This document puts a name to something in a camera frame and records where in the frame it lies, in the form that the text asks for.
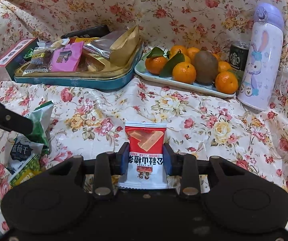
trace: brown paper bag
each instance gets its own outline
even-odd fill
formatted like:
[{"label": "brown paper bag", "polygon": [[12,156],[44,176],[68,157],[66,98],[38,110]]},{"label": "brown paper bag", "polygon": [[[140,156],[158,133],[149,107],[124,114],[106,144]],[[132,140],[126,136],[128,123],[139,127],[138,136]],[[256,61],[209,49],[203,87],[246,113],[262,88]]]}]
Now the brown paper bag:
[{"label": "brown paper bag", "polygon": [[110,47],[109,61],[116,66],[125,66],[139,42],[138,25],[120,36]]}]

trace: floral backdrop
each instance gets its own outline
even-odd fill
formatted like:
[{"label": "floral backdrop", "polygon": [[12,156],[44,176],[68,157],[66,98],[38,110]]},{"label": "floral backdrop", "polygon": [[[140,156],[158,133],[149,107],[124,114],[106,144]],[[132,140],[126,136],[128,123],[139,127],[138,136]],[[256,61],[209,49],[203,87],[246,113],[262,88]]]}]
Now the floral backdrop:
[{"label": "floral backdrop", "polygon": [[[110,93],[0,82],[0,101],[22,115],[53,101],[48,128],[52,151],[40,161],[45,168],[73,155],[91,159],[118,150],[127,140],[125,121],[132,117],[167,123],[166,141],[178,152],[199,159],[221,155],[288,192],[288,0],[0,0],[0,55],[22,38],[55,40],[98,24],[111,29],[138,24],[148,46],[196,46],[225,59],[230,42],[249,42],[258,1],[277,6],[285,20],[281,70],[267,111],[253,113],[235,99],[162,87],[138,77]],[[10,188],[4,167],[9,137],[0,130],[0,201]],[[169,187],[178,182],[168,179]],[[202,189],[208,190],[204,178]],[[7,229],[0,212],[0,231]]]}]

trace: brown kiwi fruit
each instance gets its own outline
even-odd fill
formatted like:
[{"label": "brown kiwi fruit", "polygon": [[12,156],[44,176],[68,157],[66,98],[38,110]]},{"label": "brown kiwi fruit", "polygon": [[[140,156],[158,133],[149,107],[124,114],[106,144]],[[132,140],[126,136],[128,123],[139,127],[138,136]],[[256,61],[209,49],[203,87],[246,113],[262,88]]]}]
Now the brown kiwi fruit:
[{"label": "brown kiwi fruit", "polygon": [[199,51],[192,62],[196,69],[196,82],[203,85],[212,85],[219,74],[217,58],[208,51]]}]

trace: fruit tray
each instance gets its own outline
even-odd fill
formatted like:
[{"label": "fruit tray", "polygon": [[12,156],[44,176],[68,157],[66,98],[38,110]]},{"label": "fruit tray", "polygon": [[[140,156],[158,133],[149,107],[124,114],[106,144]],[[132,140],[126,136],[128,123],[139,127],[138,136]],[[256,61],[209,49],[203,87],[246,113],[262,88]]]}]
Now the fruit tray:
[{"label": "fruit tray", "polygon": [[175,86],[175,87],[183,88],[183,89],[194,91],[194,92],[201,92],[201,93],[204,93],[204,94],[207,94],[207,95],[211,95],[211,96],[214,96],[214,97],[218,97],[218,98],[221,98],[221,99],[233,98],[235,96],[235,93],[234,94],[225,94],[225,93],[222,93],[222,92],[218,92],[216,90],[216,88],[214,86],[212,86],[212,85],[204,86],[204,85],[201,85],[201,84],[198,84],[198,83],[186,84],[186,83],[173,81],[172,77],[161,78],[158,75],[153,75],[153,74],[149,73],[146,70],[145,58],[140,60],[136,64],[135,72],[139,76],[141,76],[143,79],[145,79],[147,81],[156,82],[156,83],[169,85],[169,86]]}]

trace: plate of fruit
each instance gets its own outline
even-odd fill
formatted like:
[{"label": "plate of fruit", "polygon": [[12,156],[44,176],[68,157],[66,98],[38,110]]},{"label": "plate of fruit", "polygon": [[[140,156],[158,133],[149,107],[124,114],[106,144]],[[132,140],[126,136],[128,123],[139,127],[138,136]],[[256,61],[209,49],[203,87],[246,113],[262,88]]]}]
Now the plate of fruit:
[{"label": "plate of fruit", "polygon": [[222,99],[234,97],[238,89],[231,69],[217,54],[181,45],[167,52],[154,47],[135,66],[135,72],[145,80]]}]

